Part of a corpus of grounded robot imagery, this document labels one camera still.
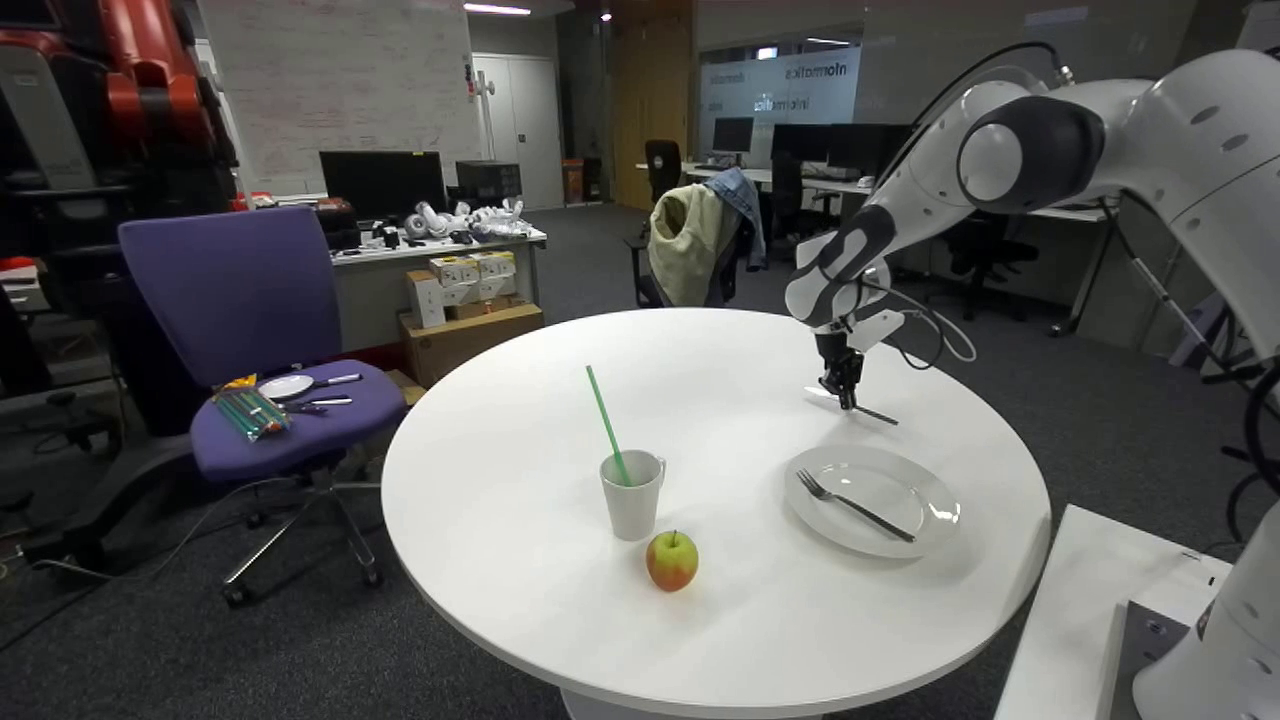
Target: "straw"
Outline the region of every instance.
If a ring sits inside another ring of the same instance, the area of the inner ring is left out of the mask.
[[[593,397],[597,397],[597,407],[599,407],[599,420],[603,420],[603,434],[608,434],[608,446],[613,446],[615,475],[621,475],[621,485],[631,488],[631,475],[627,475],[625,453],[615,446],[615,430],[613,430],[613,420],[608,420],[608,407],[603,407],[603,397],[599,397],[593,365],[588,365],[588,378],[593,378]]]

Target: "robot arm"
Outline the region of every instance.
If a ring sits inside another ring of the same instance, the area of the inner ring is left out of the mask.
[[[896,328],[861,328],[861,291],[874,282],[885,256],[941,237],[969,213],[1018,216],[1114,193],[1141,195],[1173,229],[1256,351],[1277,354],[1277,94],[1280,65],[1260,53],[1215,53],[1154,85],[971,85],[836,237],[798,250],[784,303],[818,334],[822,386],[852,407],[861,351]]]

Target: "red apple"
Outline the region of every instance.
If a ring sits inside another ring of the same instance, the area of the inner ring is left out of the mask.
[[[658,531],[646,541],[646,574],[658,590],[674,590],[694,574],[694,543],[685,531]]]

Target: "white cup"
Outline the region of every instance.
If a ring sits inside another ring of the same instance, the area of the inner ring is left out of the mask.
[[[615,541],[646,541],[654,524],[654,496],[662,488],[662,458],[651,453],[621,453],[627,480],[615,466],[615,456],[599,458],[599,488]]]

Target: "plate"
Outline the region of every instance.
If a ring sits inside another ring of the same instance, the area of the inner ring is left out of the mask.
[[[293,397],[306,391],[310,383],[316,383],[316,374],[270,374],[256,391],[264,391],[264,400],[293,400]]]
[[[841,498],[815,498],[798,485],[798,472],[806,472],[832,496],[846,496],[861,507],[871,507],[874,514],[892,521],[913,541],[874,526],[869,514]],[[846,552],[885,558],[915,558],[928,547],[945,543],[958,524],[958,498],[941,475],[896,453],[861,445],[818,445],[791,456],[784,464],[784,498],[794,513],[794,521],[806,524],[815,536]]]

